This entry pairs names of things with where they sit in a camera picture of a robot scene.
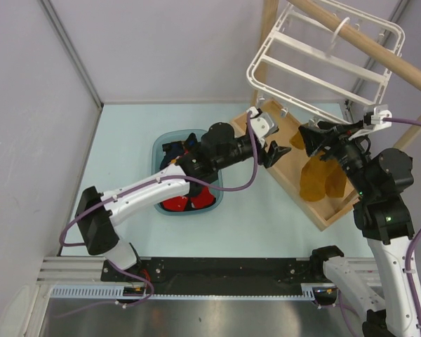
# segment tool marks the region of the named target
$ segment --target wooden tray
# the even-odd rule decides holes
[[[271,114],[279,126],[279,132],[267,138],[267,142],[275,140],[278,145],[291,146],[290,138],[298,132],[300,122],[291,114],[281,117],[282,106],[276,101],[269,101],[262,107],[262,111]],[[237,136],[245,134],[246,114],[234,118],[231,121]],[[283,156],[273,167],[269,168],[269,173],[287,191],[293,201],[306,213],[320,230],[325,230],[336,220],[352,210],[352,205],[356,202],[357,193],[352,185],[347,181],[345,195],[343,198],[325,197],[321,201],[307,202],[300,197],[300,176],[302,167],[309,158],[304,150],[293,147],[292,151]]]

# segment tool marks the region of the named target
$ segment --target metal panel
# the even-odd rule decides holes
[[[0,1],[0,315],[57,249],[98,117],[37,1]]]
[[[338,308],[317,310],[307,302],[149,300],[122,310],[106,304],[61,319],[91,300],[52,299],[41,337],[346,337]],[[360,331],[358,319],[348,314]]]

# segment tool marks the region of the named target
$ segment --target gray wall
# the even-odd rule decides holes
[[[402,57],[421,69],[421,0],[410,2],[399,25],[406,32]],[[363,89],[363,93],[371,93],[372,90],[373,88],[367,86]],[[382,102],[389,105],[394,117],[417,119],[421,115],[421,92],[396,75],[392,75]],[[362,115],[358,108],[354,113],[357,118]],[[373,134],[370,137],[373,151],[377,153],[386,147],[391,147],[406,129],[407,126],[394,124],[386,131]],[[403,193],[403,198],[410,209],[417,230],[421,227],[421,135],[406,152],[413,157],[415,184]],[[416,249],[416,260],[421,278],[421,241]]]
[[[98,111],[36,0],[0,0],[0,315],[65,224]]]
[[[398,0],[341,2],[388,18]],[[287,3],[281,0],[279,10]],[[53,0],[106,103],[249,100],[253,90],[246,68],[258,50],[262,4],[263,0]],[[323,50],[330,43],[330,35],[323,34],[318,45],[321,35],[315,37],[316,29],[302,29],[299,22],[287,33]],[[365,63],[364,54],[352,55],[352,47],[346,47],[341,41],[335,54]],[[313,70],[300,62],[302,55],[284,57],[300,69]],[[341,72],[334,79],[336,71],[316,76],[351,88],[354,80]],[[297,77],[271,81],[306,99],[321,98],[321,91]],[[329,91],[324,94],[326,99],[338,98]]]

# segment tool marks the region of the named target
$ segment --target red object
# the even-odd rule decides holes
[[[193,203],[194,209],[203,209],[213,203],[215,197],[209,192],[207,187],[204,187],[201,193],[197,197],[191,197],[190,201]],[[162,206],[169,211],[174,212],[183,212],[189,201],[188,197],[174,197],[172,199],[166,200],[162,202]]]
[[[214,199],[215,197],[209,192],[209,189],[207,187],[203,188],[198,197],[190,198],[194,205],[194,208],[196,209],[202,209],[206,206],[209,206],[213,203]]]
[[[187,197],[174,197],[163,201],[162,206],[164,206],[169,211],[182,212],[187,205],[187,201],[189,201],[189,198]]]

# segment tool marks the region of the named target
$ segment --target wooden dowel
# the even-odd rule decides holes
[[[332,31],[335,31],[341,23],[339,18],[313,1],[288,0],[288,2]],[[421,70],[417,67],[394,55],[351,25],[343,25],[338,35],[421,91]]]
[[[268,34],[273,29],[278,13],[278,5],[279,0],[264,0],[259,47],[264,43]],[[267,65],[265,63],[261,63],[256,69],[255,77],[261,82],[265,82],[267,80]],[[257,98],[258,91],[254,90],[253,97],[251,98],[251,106],[255,105]]]
[[[396,149],[405,150],[406,147],[408,147],[414,139],[420,134],[421,127],[420,126],[414,126],[412,125],[408,130],[398,139],[396,144],[394,144],[394,147]]]

